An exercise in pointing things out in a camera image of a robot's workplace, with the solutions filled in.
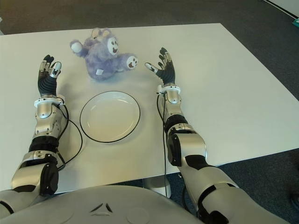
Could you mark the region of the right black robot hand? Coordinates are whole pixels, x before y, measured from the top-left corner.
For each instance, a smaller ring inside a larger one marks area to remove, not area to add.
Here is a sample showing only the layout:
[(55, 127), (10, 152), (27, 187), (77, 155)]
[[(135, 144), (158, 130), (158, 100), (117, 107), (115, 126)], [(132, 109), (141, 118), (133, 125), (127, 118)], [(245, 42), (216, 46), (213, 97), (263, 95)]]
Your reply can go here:
[(162, 47), (159, 51), (158, 67), (146, 62), (145, 67), (151, 72), (155, 73), (166, 84), (175, 84), (175, 68), (170, 53), (167, 49)]

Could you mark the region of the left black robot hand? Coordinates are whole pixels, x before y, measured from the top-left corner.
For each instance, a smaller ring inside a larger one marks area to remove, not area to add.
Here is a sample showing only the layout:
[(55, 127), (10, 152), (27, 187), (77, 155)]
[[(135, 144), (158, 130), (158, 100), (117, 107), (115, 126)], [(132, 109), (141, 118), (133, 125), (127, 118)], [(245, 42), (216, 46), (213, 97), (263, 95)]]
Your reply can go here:
[(57, 96), (57, 78), (61, 73), (61, 62), (54, 62), (54, 57), (46, 55), (38, 71), (38, 90), (41, 96)]

